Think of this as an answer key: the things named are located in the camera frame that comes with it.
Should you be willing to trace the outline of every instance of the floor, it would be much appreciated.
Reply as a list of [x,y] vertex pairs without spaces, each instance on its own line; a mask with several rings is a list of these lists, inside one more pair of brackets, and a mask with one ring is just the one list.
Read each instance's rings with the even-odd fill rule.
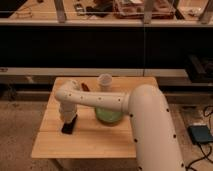
[[[24,98],[3,94],[0,100],[0,170],[1,171],[56,171],[55,166],[46,159],[30,157],[37,130],[39,129],[48,95],[39,97],[37,93],[25,95]],[[170,104],[175,120],[177,135],[180,137],[184,162],[189,163],[201,156],[199,149],[191,145],[187,133],[183,130],[183,121],[178,115],[179,104]],[[70,171],[136,171],[134,159],[89,159],[60,160]],[[199,171],[210,171],[213,165],[202,161],[194,165]]]

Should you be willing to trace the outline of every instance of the table leg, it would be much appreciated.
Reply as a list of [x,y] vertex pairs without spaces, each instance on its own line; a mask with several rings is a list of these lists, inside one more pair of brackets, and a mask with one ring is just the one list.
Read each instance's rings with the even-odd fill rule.
[[57,159],[49,159],[49,160],[54,164],[54,166],[58,169],[58,171],[64,170],[63,166],[58,162]]

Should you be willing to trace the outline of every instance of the black pedal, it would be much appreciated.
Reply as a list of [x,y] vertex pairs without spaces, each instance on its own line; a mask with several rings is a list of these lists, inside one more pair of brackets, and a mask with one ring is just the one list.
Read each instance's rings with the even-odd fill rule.
[[66,123],[65,123],[65,124],[63,125],[63,128],[62,128],[62,130],[61,130],[62,133],[64,133],[64,134],[72,134],[73,128],[74,128],[75,123],[76,123],[77,116],[78,116],[78,115],[75,116],[75,118],[72,120],[71,123],[69,123],[69,124],[66,124]]
[[193,144],[207,144],[213,142],[213,136],[206,125],[189,126],[188,133]]

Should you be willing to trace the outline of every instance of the black object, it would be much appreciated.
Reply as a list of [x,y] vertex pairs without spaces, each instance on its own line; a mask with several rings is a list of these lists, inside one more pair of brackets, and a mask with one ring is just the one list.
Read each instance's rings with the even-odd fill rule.
[[193,144],[207,144],[213,142],[213,136],[206,125],[189,126],[188,133]]
[[75,116],[75,118],[72,120],[71,123],[69,123],[69,124],[66,124],[66,123],[65,123],[65,124],[63,125],[63,128],[62,128],[62,130],[61,130],[62,133],[64,133],[64,134],[72,134],[73,128],[74,128],[74,126],[75,126],[75,122],[76,122],[76,119],[77,119],[77,116],[78,116],[78,115]]
[[42,2],[44,2],[44,0],[37,0],[37,2],[38,2],[38,3],[42,3]]
[[186,60],[186,71],[192,82],[213,82],[213,58],[190,55]]
[[18,10],[27,0],[1,0],[0,18],[8,18]]
[[107,14],[112,12],[112,2],[101,3],[95,7],[86,7],[87,15],[96,15],[99,17],[105,17]]

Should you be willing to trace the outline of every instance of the gray floor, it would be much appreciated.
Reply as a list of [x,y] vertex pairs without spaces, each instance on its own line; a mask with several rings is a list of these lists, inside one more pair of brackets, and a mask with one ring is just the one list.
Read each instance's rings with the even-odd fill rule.
[[[34,140],[39,129],[44,110],[46,108],[48,95],[45,97],[35,94],[25,95],[24,98],[7,100],[4,94],[0,100],[0,171],[56,171],[54,165],[46,159],[32,159],[30,157]],[[170,105],[171,111],[175,113],[177,105]],[[194,157],[185,157],[188,163]],[[90,159],[90,160],[60,160],[62,165],[70,171],[136,171],[134,159]],[[200,163],[207,165],[212,170],[212,165],[204,161]]]

